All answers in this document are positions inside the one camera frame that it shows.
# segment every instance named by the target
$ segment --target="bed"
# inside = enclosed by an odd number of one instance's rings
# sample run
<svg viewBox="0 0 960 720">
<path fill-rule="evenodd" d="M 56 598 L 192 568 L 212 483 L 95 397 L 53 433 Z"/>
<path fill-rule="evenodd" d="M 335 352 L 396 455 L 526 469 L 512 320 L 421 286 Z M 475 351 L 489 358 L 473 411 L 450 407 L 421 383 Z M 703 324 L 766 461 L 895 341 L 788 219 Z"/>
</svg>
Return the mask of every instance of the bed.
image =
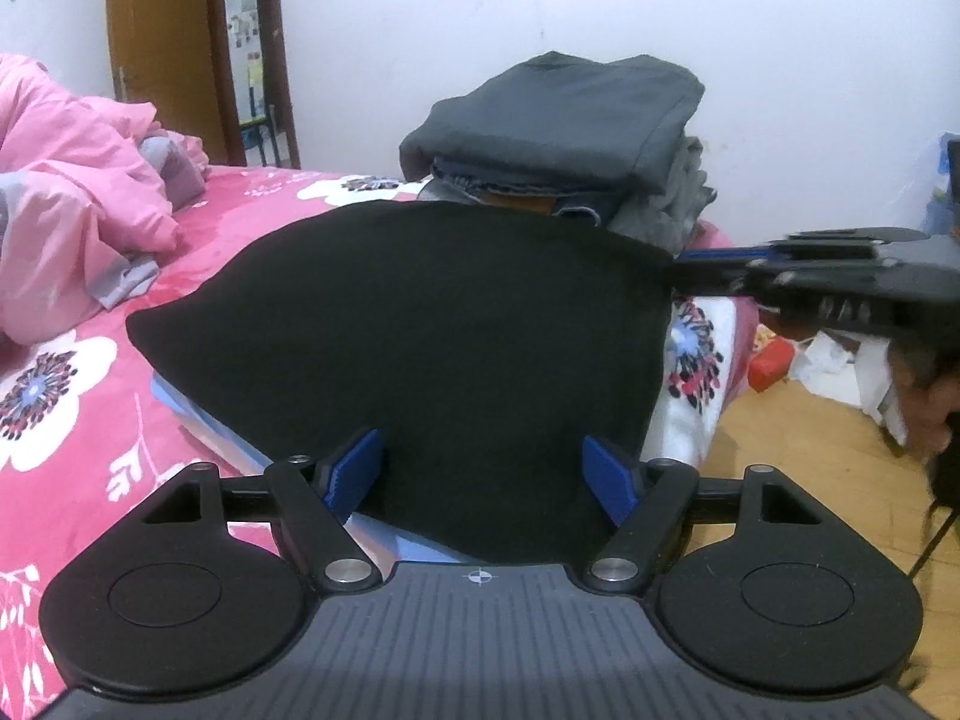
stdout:
<svg viewBox="0 0 960 720">
<path fill-rule="evenodd" d="M 412 199 L 416 186 L 358 189 L 357 176 L 213 167 L 202 197 L 178 215 L 184 245 L 160 260 L 139 298 L 81 323 L 54 341 L 0 361 L 0 710 L 37 714 L 64 687 L 37 624 L 52 576 L 133 506 L 192 461 L 223 475 L 250 458 L 195 413 L 152 394 L 152 370 L 127 340 L 125 319 L 179 298 L 249 242 L 301 218 L 363 199 Z M 706 225 L 698 245 L 722 245 Z M 746 303 L 678 301 L 646 456 L 699 463 L 723 406 L 742 385 L 755 327 Z M 699 370 L 699 377 L 691 377 Z M 224 457 L 232 461 L 229 464 Z M 237 538 L 272 548 L 266 526 L 232 526 Z M 408 557 L 376 533 L 364 543 L 382 569 Z"/>
</svg>

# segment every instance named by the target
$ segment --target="white flower pattern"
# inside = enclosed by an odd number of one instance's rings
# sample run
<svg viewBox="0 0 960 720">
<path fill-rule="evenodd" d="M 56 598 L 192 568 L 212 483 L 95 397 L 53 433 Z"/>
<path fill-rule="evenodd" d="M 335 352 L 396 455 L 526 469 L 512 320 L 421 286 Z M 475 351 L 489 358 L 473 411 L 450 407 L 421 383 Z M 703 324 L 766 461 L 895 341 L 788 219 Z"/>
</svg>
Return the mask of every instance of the white flower pattern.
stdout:
<svg viewBox="0 0 960 720">
<path fill-rule="evenodd" d="M 131 505 L 131 509 L 147 495 L 159 490 L 161 485 L 169 482 L 189 464 L 202 462 L 200 458 L 193 458 L 186 463 L 171 464 L 164 471 L 159 470 L 154 463 L 154 458 L 150 455 L 146 437 L 143 435 L 143 407 L 140 403 L 140 396 L 136 393 L 133 394 L 133 405 L 136 407 L 136 441 L 130 449 L 109 465 L 110 478 L 107 482 L 107 498 L 111 503 L 116 503 L 129 495 L 133 485 L 143 479 L 143 463 L 140 460 L 142 453 L 147 470 L 150 471 L 154 481 L 150 490 L 143 491 L 141 495 L 136 496 L 137 502 Z"/>
<path fill-rule="evenodd" d="M 320 173 L 310 170 L 304 170 L 303 172 L 279 170 L 278 172 L 267 172 L 266 175 L 263 175 L 262 170 L 242 170 L 240 175 L 254 177 L 257 181 L 256 185 L 250 186 L 244 191 L 244 194 L 248 197 L 261 197 L 264 194 L 276 194 L 291 184 L 315 178 Z"/>
<path fill-rule="evenodd" d="M 296 197 L 301 200 L 321 199 L 328 205 L 339 207 L 370 200 L 392 200 L 400 193 L 419 194 L 425 183 L 426 180 L 405 184 L 368 175 L 345 175 L 314 181 L 298 191 Z"/>
<path fill-rule="evenodd" d="M 115 341 L 77 341 L 73 330 L 32 348 L 26 365 L 0 381 L 0 469 L 30 471 L 48 460 L 77 423 L 80 396 L 116 356 Z"/>
<path fill-rule="evenodd" d="M 31 717 L 54 698 L 45 692 L 43 680 L 44 671 L 56 674 L 54 659 L 43 643 L 40 628 L 24 620 L 24 610 L 39 600 L 40 572 L 35 565 L 0 571 L 0 632 L 14 641 L 17 654 L 16 674 L 5 673 L 0 665 L 0 710 L 14 718 Z"/>
</svg>

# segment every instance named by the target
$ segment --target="cable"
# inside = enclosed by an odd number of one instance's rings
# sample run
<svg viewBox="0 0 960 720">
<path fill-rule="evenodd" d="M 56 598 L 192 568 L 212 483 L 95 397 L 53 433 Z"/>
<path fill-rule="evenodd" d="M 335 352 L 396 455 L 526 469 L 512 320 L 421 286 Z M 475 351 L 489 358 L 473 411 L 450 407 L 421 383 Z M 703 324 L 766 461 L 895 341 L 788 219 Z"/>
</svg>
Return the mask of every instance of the cable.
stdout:
<svg viewBox="0 0 960 720">
<path fill-rule="evenodd" d="M 930 527 L 933 522 L 933 514 L 937 511 L 937 509 L 939 509 L 939 507 L 939 504 L 934 504 L 928 509 L 925 517 L 925 528 Z M 920 557 L 917 557 L 917 561 L 914 563 L 913 568 L 911 568 L 910 573 L 907 574 L 910 579 L 915 579 L 917 574 L 920 573 L 920 569 L 925 565 L 925 562 L 930 560 L 933 550 L 940 546 L 940 542 L 944 540 L 944 536 L 947 536 L 947 533 L 949 533 L 950 528 L 953 527 L 954 522 L 957 522 L 957 517 L 960 517 L 960 509 L 953 509 L 947 519 L 944 521 L 944 524 L 940 526 L 940 529 L 937 531 L 936 535 L 934 535 L 933 538 L 930 539 L 928 545 L 923 548 L 923 552 L 920 553 Z"/>
</svg>

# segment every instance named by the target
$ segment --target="wooden door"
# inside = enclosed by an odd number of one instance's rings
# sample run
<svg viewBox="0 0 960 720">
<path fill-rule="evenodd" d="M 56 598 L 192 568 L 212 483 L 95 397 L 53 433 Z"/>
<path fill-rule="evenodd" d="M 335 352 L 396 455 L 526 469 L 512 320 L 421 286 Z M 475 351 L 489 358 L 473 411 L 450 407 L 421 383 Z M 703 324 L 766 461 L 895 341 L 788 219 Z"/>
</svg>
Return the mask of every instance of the wooden door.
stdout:
<svg viewBox="0 0 960 720">
<path fill-rule="evenodd" d="M 165 127 L 227 164 L 208 0 L 107 0 L 107 30 L 117 100 L 153 103 Z"/>
<path fill-rule="evenodd" d="M 282 61 L 283 56 L 277 55 L 280 26 L 277 24 L 274 0 L 256 0 L 256 11 L 260 21 L 260 50 L 263 55 L 263 95 L 267 104 L 274 107 L 277 130 L 284 132 L 290 117 L 287 115 L 286 105 L 283 104 L 283 92 L 280 88 L 278 62 Z"/>
</svg>

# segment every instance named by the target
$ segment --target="floral bedsheet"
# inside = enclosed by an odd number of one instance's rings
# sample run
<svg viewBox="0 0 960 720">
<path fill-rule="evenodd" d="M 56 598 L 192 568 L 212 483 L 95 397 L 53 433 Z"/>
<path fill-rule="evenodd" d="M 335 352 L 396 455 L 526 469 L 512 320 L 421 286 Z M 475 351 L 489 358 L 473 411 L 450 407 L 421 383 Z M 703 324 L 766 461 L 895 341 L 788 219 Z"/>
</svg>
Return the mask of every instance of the floral bedsheet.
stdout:
<svg viewBox="0 0 960 720">
<path fill-rule="evenodd" d="M 324 196 L 296 193 L 323 181 Z M 215 167 L 178 220 L 186 246 L 152 288 L 112 312 L 0 359 L 0 712 L 33 717 L 64 688 L 37 624 L 51 577 L 191 461 L 226 464 L 150 394 L 150 365 L 127 340 L 131 312 L 187 295 L 246 244 L 366 196 L 333 176 Z M 234 532 L 266 546 L 257 525 Z"/>
</svg>

